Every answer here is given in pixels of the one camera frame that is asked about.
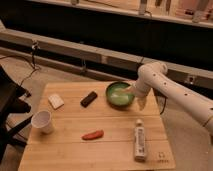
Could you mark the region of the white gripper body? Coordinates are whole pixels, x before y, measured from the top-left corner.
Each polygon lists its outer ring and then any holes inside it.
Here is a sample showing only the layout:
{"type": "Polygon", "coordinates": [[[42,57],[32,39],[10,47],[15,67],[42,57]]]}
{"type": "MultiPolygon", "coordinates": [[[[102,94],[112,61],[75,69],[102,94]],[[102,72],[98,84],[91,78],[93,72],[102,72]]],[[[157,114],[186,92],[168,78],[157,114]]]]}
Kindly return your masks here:
{"type": "Polygon", "coordinates": [[[136,80],[128,88],[128,91],[133,93],[138,98],[145,98],[149,94],[150,90],[151,87],[140,80],[136,80]]]}

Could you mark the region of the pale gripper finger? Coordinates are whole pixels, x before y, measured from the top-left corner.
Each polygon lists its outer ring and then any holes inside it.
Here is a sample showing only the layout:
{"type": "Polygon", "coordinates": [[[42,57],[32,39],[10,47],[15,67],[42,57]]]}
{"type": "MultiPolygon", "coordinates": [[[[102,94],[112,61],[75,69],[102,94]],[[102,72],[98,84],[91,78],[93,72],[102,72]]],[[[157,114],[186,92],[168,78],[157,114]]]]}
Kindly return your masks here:
{"type": "Polygon", "coordinates": [[[146,101],[147,101],[147,98],[144,97],[144,98],[138,98],[137,99],[137,103],[138,103],[138,106],[139,106],[139,110],[142,111],[145,106],[146,106],[146,101]]]}

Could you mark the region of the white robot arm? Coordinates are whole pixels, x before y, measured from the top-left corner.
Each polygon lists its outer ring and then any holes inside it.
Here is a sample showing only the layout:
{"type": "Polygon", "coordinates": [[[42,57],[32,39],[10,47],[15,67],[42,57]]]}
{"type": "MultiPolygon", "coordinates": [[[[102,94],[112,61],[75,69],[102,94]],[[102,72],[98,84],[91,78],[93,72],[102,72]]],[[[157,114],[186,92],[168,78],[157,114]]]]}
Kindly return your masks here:
{"type": "Polygon", "coordinates": [[[145,98],[154,88],[188,112],[213,136],[213,100],[186,88],[166,74],[168,68],[164,62],[153,62],[138,69],[138,79],[128,88],[138,98],[145,98]]]}

